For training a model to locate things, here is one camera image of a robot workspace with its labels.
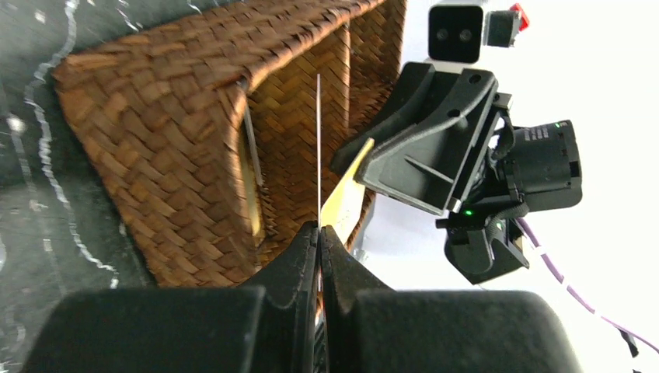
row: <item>white wall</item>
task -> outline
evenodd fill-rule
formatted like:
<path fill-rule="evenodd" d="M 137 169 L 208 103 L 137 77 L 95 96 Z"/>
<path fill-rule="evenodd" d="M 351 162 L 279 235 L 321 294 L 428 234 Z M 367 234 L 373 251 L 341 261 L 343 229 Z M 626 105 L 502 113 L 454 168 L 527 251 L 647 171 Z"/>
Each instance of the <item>white wall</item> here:
<path fill-rule="evenodd" d="M 408 2 L 404 61 L 425 60 L 427 10 L 433 3 Z M 522 2 L 531 27 L 515 49 L 485 52 L 479 66 L 494 71 L 501 91 L 514 94 L 511 115 L 516 125 L 566 118 L 574 122 L 584 199 L 570 209 L 533 213 L 528 222 L 589 303 L 659 343 L 659 202 L 652 194 L 659 180 L 655 4 Z M 434 217 L 380 196 L 375 209 L 363 247 L 366 265 L 375 274 L 399 289 L 469 288 L 444 258 L 444 235 L 434 229 Z M 619 334 L 582 310 L 541 263 L 530 259 L 537 264 L 532 270 L 486 287 L 524 288 L 543 295 L 569 330 L 585 371 L 631 371 Z M 659 371 L 659 356 L 652 350 L 641 347 L 641 356 L 634 360 L 644 373 Z"/>

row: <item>wicker basket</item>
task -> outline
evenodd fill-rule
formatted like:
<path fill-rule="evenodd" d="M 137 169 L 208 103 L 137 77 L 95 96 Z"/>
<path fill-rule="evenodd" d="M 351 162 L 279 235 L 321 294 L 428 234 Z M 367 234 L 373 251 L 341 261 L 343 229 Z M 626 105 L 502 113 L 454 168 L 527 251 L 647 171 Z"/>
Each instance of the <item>wicker basket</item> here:
<path fill-rule="evenodd" d="M 329 165 L 398 76 L 405 5 L 238 2 L 56 68 L 66 120 L 161 285 L 239 284 L 316 219 L 316 75 Z M 262 187 L 243 135 L 247 105 Z M 336 182 L 324 169 L 324 197 Z"/>

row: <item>purple cable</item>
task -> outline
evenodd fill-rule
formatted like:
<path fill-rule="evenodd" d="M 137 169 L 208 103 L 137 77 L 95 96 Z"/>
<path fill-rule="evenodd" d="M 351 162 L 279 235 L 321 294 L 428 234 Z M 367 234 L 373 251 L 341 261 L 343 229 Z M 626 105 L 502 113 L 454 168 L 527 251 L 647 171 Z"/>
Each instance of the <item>purple cable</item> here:
<path fill-rule="evenodd" d="M 538 238 L 535 237 L 535 235 L 533 234 L 533 231 L 531 230 L 531 227 L 528 225 L 526 220 L 524 218 L 518 218 L 517 223 L 521 227 L 521 230 L 524 232 L 524 234 L 528 237 L 528 239 L 531 240 L 531 243 L 533 244 L 533 246 L 535 246 L 536 248 L 540 247 L 540 242 L 538 241 Z M 552 263 L 551 259 L 547 256 L 546 253 L 540 254 L 540 257 L 542 258 L 542 261 L 545 262 L 545 265 L 547 266 L 549 271 L 554 275 L 554 277 L 558 280 L 558 282 L 560 282 L 562 284 L 563 281 L 565 280 L 565 276 L 563 276 L 558 271 L 558 269 L 556 268 L 554 263 Z M 569 292 L 570 295 L 572 295 L 572 297 L 574 299 L 576 299 L 577 302 L 579 302 L 581 305 L 583 305 L 590 313 L 595 314 L 595 309 L 593 307 L 591 307 L 588 303 L 586 303 L 584 301 L 584 299 L 581 296 L 579 296 L 579 294 L 577 294 L 577 292 L 569 285 L 567 287 L 567 292 Z M 651 349 L 653 349 L 654 351 L 656 351 L 659 354 L 659 348 L 657 348 L 652 343 L 650 343 L 650 341 L 646 340 L 645 338 L 643 338 L 641 336 L 638 336 L 638 334 L 636 334 L 636 333 L 630 332 L 628 329 L 623 328 L 622 326 L 616 324 L 615 322 L 607 319 L 604 316 L 602 316 L 601 319 L 603 319 L 604 321 L 606 321 L 609 324 L 613 325 L 616 329 L 622 330 L 623 332 L 629 334 L 630 336 L 633 336 L 637 340 L 645 343 L 648 347 L 650 347 Z"/>

